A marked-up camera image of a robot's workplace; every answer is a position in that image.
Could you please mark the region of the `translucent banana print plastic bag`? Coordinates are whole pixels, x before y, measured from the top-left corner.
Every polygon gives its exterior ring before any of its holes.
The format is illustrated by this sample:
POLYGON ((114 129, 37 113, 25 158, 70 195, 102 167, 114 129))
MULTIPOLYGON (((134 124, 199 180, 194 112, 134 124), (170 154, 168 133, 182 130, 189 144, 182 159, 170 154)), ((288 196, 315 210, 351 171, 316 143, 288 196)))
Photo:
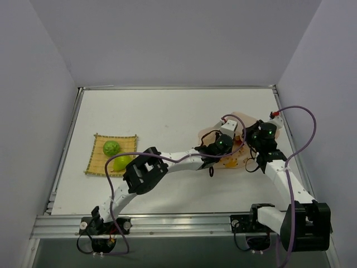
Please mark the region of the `translucent banana print plastic bag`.
MULTIPOLYGON (((246 127, 250 127, 257 121, 256 118, 241 112, 231 112, 231 114, 239 117, 243 121, 246 127)), ((238 123, 237 130, 235 132, 235 137, 234 137, 233 149, 232 149, 232 151, 235 151, 243 142, 243 137, 242 137, 243 126, 235 117, 234 118, 229 117, 229 119, 235 120, 238 123)), ((199 145, 201 144, 201 138, 203 137, 203 135, 209 133, 212 130, 217 130, 217 129, 218 127, 214 125, 199 131, 198 133, 199 145)), ((279 134, 280 134, 280 130, 277 130, 275 134, 275 138, 278 138, 279 134)), ((248 145, 245 143, 239 149, 238 152, 232 154, 231 156, 221 158, 219 162, 214 164, 213 167, 214 169, 240 169, 245 167, 245 164, 249 158, 251 158, 250 149, 248 145)))

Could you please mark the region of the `green fake pear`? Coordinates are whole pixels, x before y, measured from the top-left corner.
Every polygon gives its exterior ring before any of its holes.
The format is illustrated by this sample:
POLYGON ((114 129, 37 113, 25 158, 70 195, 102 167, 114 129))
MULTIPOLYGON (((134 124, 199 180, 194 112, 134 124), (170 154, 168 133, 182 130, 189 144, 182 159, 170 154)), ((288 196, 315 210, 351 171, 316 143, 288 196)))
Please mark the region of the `green fake pear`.
POLYGON ((113 162, 113 171, 120 172, 125 170, 127 165, 132 161, 132 158, 128 155, 118 156, 113 162))

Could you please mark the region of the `green round fake fruit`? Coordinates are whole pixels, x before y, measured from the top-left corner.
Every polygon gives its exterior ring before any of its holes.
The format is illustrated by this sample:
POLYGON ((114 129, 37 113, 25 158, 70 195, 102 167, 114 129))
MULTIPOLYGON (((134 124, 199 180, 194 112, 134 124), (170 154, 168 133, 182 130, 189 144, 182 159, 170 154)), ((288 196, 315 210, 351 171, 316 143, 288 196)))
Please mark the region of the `green round fake fruit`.
POLYGON ((103 145, 105 156, 112 157, 120 152, 120 145, 117 141, 106 141, 103 145))

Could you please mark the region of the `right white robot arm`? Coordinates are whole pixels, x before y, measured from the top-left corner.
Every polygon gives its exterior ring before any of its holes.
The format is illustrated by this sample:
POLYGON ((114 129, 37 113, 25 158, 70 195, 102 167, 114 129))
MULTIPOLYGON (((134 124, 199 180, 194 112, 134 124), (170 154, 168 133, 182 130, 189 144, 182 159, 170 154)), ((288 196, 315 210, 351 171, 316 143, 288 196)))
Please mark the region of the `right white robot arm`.
POLYGON ((246 143, 257 153, 259 169, 274 184, 288 206, 281 212, 272 204, 253 204, 248 225, 263 227, 279 235, 286 251, 326 251, 330 247, 331 210, 318 202, 291 171, 287 158, 277 148, 278 124, 261 120, 246 130, 246 143))

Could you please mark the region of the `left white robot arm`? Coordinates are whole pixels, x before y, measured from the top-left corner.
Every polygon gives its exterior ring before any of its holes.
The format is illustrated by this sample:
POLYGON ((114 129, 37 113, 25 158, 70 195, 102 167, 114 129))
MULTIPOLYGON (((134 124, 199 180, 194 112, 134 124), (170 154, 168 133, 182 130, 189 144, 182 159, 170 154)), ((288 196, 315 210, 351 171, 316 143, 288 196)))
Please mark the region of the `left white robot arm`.
POLYGON ((136 156, 127 166, 123 175, 123 183, 114 189, 108 173, 108 163, 104 171, 110 187, 109 199, 96 206, 92 212, 89 228, 96 235, 106 234, 115 225, 119 214, 133 198, 151 190, 169 174, 184 170, 210 169, 219 160, 230 155, 234 145, 234 134, 227 135, 217 131, 215 140, 209 145, 201 144, 191 150, 177 153, 159 152, 150 147, 144 152, 136 152, 136 156))

